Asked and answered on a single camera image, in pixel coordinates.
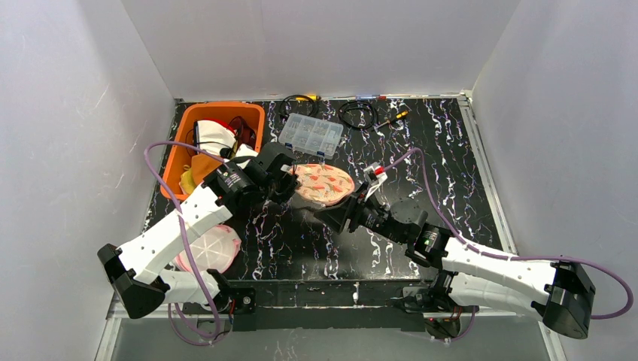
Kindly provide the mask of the floral pink fabric pouch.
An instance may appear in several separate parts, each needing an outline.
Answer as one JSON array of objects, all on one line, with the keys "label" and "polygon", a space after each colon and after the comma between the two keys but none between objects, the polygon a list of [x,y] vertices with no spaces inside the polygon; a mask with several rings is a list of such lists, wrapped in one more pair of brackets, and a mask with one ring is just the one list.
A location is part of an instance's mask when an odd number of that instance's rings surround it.
[{"label": "floral pink fabric pouch", "polygon": [[355,189],[352,177],[346,171],[332,165],[295,165],[289,173],[297,176],[299,186],[296,193],[302,199],[323,206],[339,203]]}]

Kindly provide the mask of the orange bra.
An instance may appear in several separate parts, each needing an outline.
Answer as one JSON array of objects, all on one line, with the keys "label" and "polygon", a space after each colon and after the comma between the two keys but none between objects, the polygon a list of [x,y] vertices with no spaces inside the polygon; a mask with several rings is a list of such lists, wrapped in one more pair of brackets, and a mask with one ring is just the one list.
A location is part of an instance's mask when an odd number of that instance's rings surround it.
[{"label": "orange bra", "polygon": [[203,153],[195,155],[191,159],[190,170],[192,171],[195,185],[200,185],[206,176],[220,166],[221,162]]}]

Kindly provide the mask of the white mesh laundry bag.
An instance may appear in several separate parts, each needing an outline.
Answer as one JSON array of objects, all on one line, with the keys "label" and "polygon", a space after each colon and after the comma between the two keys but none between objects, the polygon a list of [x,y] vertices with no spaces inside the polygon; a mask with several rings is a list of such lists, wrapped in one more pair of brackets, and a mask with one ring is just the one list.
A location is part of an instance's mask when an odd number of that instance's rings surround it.
[{"label": "white mesh laundry bag", "polygon": [[191,243],[190,249],[199,271],[214,269],[224,273],[237,257],[241,243],[233,228],[217,225]]}]

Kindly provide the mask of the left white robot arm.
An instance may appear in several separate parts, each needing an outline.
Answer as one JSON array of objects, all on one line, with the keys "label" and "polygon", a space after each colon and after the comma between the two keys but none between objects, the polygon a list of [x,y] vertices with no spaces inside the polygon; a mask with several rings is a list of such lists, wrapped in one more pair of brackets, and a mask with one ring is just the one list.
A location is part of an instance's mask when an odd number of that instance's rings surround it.
[{"label": "left white robot arm", "polygon": [[146,317],[163,304],[199,303],[216,308],[232,292],[217,270],[174,272],[166,266],[179,253],[238,212],[265,200],[282,203],[298,185],[296,157],[279,143],[268,143],[254,156],[221,163],[161,221],[120,246],[97,252],[105,274],[128,316]]}]

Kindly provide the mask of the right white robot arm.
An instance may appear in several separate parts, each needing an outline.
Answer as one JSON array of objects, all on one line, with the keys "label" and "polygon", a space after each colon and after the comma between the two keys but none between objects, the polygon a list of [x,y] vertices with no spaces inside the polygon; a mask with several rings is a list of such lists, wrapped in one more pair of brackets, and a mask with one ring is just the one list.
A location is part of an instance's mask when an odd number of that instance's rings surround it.
[{"label": "right white robot arm", "polygon": [[575,262],[517,261],[510,253],[461,241],[428,223],[427,212],[410,198],[383,205],[349,196],[314,217],[337,233],[365,228],[403,244],[412,262],[437,271],[429,286],[403,290],[399,307],[407,312],[492,308],[540,320],[569,338],[588,337],[596,289]]}]

